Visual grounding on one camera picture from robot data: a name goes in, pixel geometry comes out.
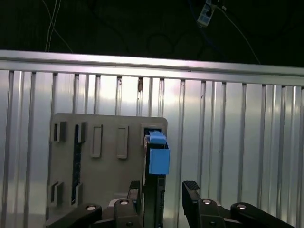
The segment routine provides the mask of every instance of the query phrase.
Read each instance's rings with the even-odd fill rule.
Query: blue block
[[[169,174],[170,149],[150,149],[149,173],[157,175]]]
[[[158,144],[158,145],[166,145],[167,139],[166,136],[158,131],[150,132],[150,143],[151,144]]]

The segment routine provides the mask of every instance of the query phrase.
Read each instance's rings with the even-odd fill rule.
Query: black clamp
[[[195,181],[182,183],[182,205],[190,228],[293,228],[248,203],[235,203],[230,210],[211,199],[201,199]]]
[[[58,220],[48,220],[45,228],[142,228],[140,182],[132,181],[125,199],[114,199],[102,210],[97,204],[82,204]]]

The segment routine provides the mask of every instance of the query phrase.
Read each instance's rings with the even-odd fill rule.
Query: white wire
[[[55,9],[56,9],[56,6],[57,6],[57,1],[58,0],[56,0],[56,2],[55,2],[55,7],[54,7],[54,11],[53,11],[53,15],[52,15],[52,21],[53,21],[53,18],[54,18],[54,14],[55,14]],[[52,26],[52,23],[50,23],[49,24],[49,27],[48,27],[48,30],[47,30],[47,42],[46,42],[46,48],[45,48],[45,52],[47,51],[47,48],[48,48],[48,38],[49,38],[49,31],[50,31],[50,29],[51,29],[51,26]]]
[[[258,62],[259,64],[261,64],[260,60],[258,59],[257,55],[255,54],[255,52],[254,52],[254,50],[252,49],[252,47],[251,47],[249,41],[247,40],[247,38],[245,37],[245,35],[242,33],[242,31],[241,31],[241,30],[236,26],[236,24],[228,17],[228,15],[226,14],[226,12],[225,12],[223,9],[221,9],[220,7],[217,7],[217,9],[218,9],[219,11],[221,11],[221,12],[225,15],[225,17],[231,22],[231,24],[240,32],[240,34],[242,35],[242,37],[244,38],[244,40],[247,42],[248,46],[250,47],[251,52],[252,52],[252,54],[254,55],[254,57],[256,58],[257,62]]]
[[[57,30],[55,29],[55,27],[54,27],[54,23],[53,23],[53,21],[52,21],[52,16],[51,16],[51,13],[49,12],[49,9],[48,9],[48,5],[45,3],[45,1],[44,0],[41,0],[42,2],[43,2],[43,4],[46,6],[46,8],[47,8],[47,13],[48,13],[48,15],[49,15],[49,18],[51,19],[51,24],[52,24],[52,26],[53,26],[53,28],[54,28],[54,32],[59,36],[59,38],[64,42],[64,44],[68,47],[68,49],[72,52],[72,53],[74,53],[73,52],[73,50],[70,48],[70,46],[68,45],[68,43],[62,38],[62,36],[57,32]]]
[[[59,13],[59,10],[60,10],[60,5],[61,5],[61,0],[59,0],[59,6],[58,6],[58,9],[57,9],[57,13],[55,15],[55,21],[54,21],[54,26],[52,28],[52,31],[51,31],[51,35],[49,36],[49,42],[48,42],[48,52],[49,52],[49,49],[51,48],[51,40],[52,40],[52,35],[53,35],[53,32],[54,32],[54,28],[55,28],[55,25],[56,25],[56,20],[57,20],[57,16],[58,16],[58,13]]]

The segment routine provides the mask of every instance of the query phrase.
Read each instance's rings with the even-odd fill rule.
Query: dark background
[[[45,0],[53,12],[55,0]],[[203,0],[192,0],[196,18]],[[247,43],[216,10],[199,31],[187,0],[61,0],[56,30],[74,53],[256,64]],[[263,65],[304,67],[304,1],[226,0],[228,15]],[[44,51],[50,18],[41,0],[0,0],[0,49]],[[51,52],[70,53],[56,33]]]

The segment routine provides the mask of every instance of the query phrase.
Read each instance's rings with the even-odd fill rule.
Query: cable
[[[129,50],[129,47],[127,45],[127,43],[125,42],[124,40],[124,37],[122,36],[122,34],[113,26],[109,25],[107,22],[105,22],[102,18],[100,18],[96,13],[95,11],[93,10],[93,7],[90,7],[89,5],[89,1],[86,0],[86,4],[87,4],[87,7],[89,8],[89,10],[91,11],[91,13],[96,17],[96,19],[98,19],[98,21],[103,25],[105,26],[106,28],[112,30],[114,33],[117,34],[117,36],[119,37],[119,39],[123,42],[123,45],[126,49],[126,52],[127,53],[130,53],[130,50]]]
[[[57,6],[57,0],[56,0],[56,2],[55,2],[55,6],[54,6],[54,10],[53,10],[53,15],[52,15],[51,21],[53,21],[56,6]],[[51,26],[52,26],[52,23],[49,24],[49,27],[48,27],[48,30],[47,30],[47,42],[46,42],[46,48],[45,48],[45,50],[44,50],[45,52],[47,51],[47,48],[48,48],[48,38],[49,38],[49,31],[50,31],[50,29],[51,29]]]
[[[52,21],[52,16],[51,16],[51,13],[49,12],[49,9],[48,9],[48,5],[45,3],[45,1],[44,0],[41,0],[42,2],[43,2],[43,4],[46,6],[46,8],[47,8],[47,13],[48,13],[48,15],[49,15],[49,18],[51,19],[51,24],[52,24],[52,26],[53,26],[53,28],[54,28],[54,32],[59,36],[59,38],[64,42],[64,44],[68,47],[68,49],[72,52],[72,53],[74,53],[73,52],[73,50],[70,48],[70,46],[68,45],[68,43],[62,38],[62,36],[57,32],[57,30],[55,29],[55,26],[54,26],[54,23],[53,23],[53,21]]]
[[[151,51],[151,42],[152,42],[153,38],[162,37],[170,45],[170,50],[168,52],[166,52],[166,53],[161,54],[160,56],[161,57],[168,57],[168,55],[171,55],[171,54],[175,53],[176,47],[179,44],[179,42],[181,41],[181,39],[185,35],[189,35],[191,33],[193,33],[195,36],[198,36],[200,38],[202,44],[204,43],[203,42],[203,37],[200,34],[197,34],[197,32],[193,31],[193,30],[187,30],[187,31],[184,31],[184,32],[180,33],[175,41],[171,41],[171,39],[166,34],[164,34],[164,33],[155,32],[155,33],[152,33],[150,36],[147,37],[146,50],[148,51],[148,53],[152,53],[152,51]],[[201,46],[200,51],[197,54],[197,57],[200,56],[203,48],[204,48],[204,45]]]
[[[196,17],[195,17],[195,14],[194,14],[194,10],[193,10],[193,7],[192,7],[192,3],[191,3],[191,0],[188,0],[188,4],[189,4],[189,8],[190,8],[190,11],[191,11],[191,14],[192,14],[192,17],[195,21],[195,23],[197,23],[197,20],[196,20]],[[203,29],[200,29],[200,32],[201,34],[203,35],[204,39],[206,40],[206,42],[209,44],[209,46],[211,46],[215,51],[217,51],[218,53],[220,53],[225,59],[227,59],[225,57],[225,55],[222,53],[222,51],[217,47],[215,46],[211,40],[209,40],[207,34],[205,33],[205,31]]]
[[[257,62],[258,62],[259,64],[261,64],[260,60],[259,60],[258,57],[256,56],[256,54],[255,54],[254,50],[252,49],[252,47],[251,47],[249,41],[248,41],[247,38],[244,36],[244,34],[242,33],[242,31],[241,31],[241,30],[235,25],[235,23],[228,17],[228,15],[224,12],[224,10],[222,10],[220,7],[217,7],[217,9],[218,9],[219,11],[221,11],[221,12],[224,14],[224,16],[231,22],[231,24],[240,32],[240,34],[242,35],[242,37],[244,38],[244,40],[247,42],[248,46],[250,47],[251,52],[252,52],[252,54],[254,55],[254,57],[256,58]]]
[[[299,26],[302,26],[304,24],[304,18],[302,20],[300,20],[298,23],[296,23],[296,25],[292,26],[292,27],[289,27],[286,29],[286,27],[288,26],[288,24],[290,23],[291,21],[291,18],[292,18],[292,15],[293,13],[295,12],[295,9],[297,7],[293,4],[293,9],[294,10],[291,10],[289,13],[288,13],[288,16],[287,16],[287,19],[286,21],[284,22],[282,28],[275,34],[272,34],[272,35],[262,35],[262,34],[254,34],[252,33],[251,31],[249,31],[243,24],[242,24],[242,21],[235,15],[235,13],[233,13],[232,11],[230,11],[229,9],[225,9],[225,12],[227,14],[230,14],[231,16],[233,16],[236,21],[238,22],[239,26],[242,28],[242,30],[247,33],[249,36],[251,37],[255,37],[255,38],[260,38],[260,39],[263,39],[267,42],[272,42],[272,41],[275,41],[277,40],[278,38],[281,38],[282,36],[286,35],[287,33],[289,33],[290,31],[294,30],[295,28],[299,27]]]
[[[56,13],[56,15],[55,15],[54,26],[53,26],[53,28],[52,28],[51,35],[50,35],[50,37],[49,37],[48,50],[47,50],[48,52],[49,52],[49,50],[50,50],[50,48],[51,48],[52,35],[53,35],[54,28],[55,28],[55,25],[56,25],[56,20],[57,20],[57,16],[58,16],[58,13],[59,13],[59,10],[60,10],[60,5],[61,5],[61,0],[59,0],[59,6],[58,6],[58,9],[57,9],[57,13]]]

